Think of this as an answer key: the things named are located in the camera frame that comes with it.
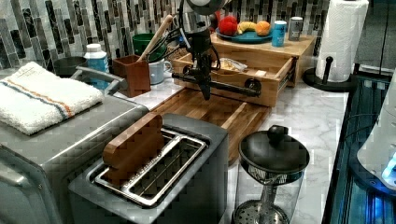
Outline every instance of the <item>red fruit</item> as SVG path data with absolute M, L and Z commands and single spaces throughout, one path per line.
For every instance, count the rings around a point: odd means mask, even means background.
M 219 32 L 222 35 L 233 36 L 238 29 L 238 21 L 233 16 L 224 17 L 219 23 Z

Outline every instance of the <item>white towel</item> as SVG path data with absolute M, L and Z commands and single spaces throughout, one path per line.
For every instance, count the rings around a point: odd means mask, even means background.
M 31 135 L 104 100 L 96 88 L 28 63 L 0 80 L 0 120 Z

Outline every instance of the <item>green pot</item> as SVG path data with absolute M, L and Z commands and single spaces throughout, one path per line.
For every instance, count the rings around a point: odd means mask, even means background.
M 132 41 L 134 44 L 134 55 L 142 55 L 149 42 L 151 41 L 152 37 L 154 37 L 154 34 L 134 35 L 132 37 Z M 157 59 L 161 58 L 165 54 L 165 52 L 166 46 L 162 45 L 149 56 L 148 60 L 156 61 Z

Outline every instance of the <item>paper towel holder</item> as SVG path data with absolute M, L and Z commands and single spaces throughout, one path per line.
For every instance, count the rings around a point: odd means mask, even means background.
M 316 76 L 316 67 L 308 69 L 304 72 L 303 81 L 313 88 L 322 91 L 331 92 L 353 92 L 358 87 L 358 79 L 351 75 L 349 79 L 344 82 L 330 82 L 329 74 L 332 66 L 333 57 L 329 56 L 326 58 L 326 67 L 324 70 L 323 79 Z

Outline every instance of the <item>wooden spoon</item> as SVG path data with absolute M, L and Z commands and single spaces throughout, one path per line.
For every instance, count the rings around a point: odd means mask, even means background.
M 151 41 L 148 43 L 148 46 L 146 47 L 145 51 L 142 53 L 142 55 L 136 62 L 140 62 L 146 58 L 147 54 L 154 48 L 154 46 L 163 36 L 163 32 L 165 32 L 165 30 L 172 24 L 172 21 L 173 21 L 173 16 L 171 15 L 168 15 L 165 18 L 163 24 L 161 24 L 160 28 L 155 33 L 154 37 L 152 37 Z

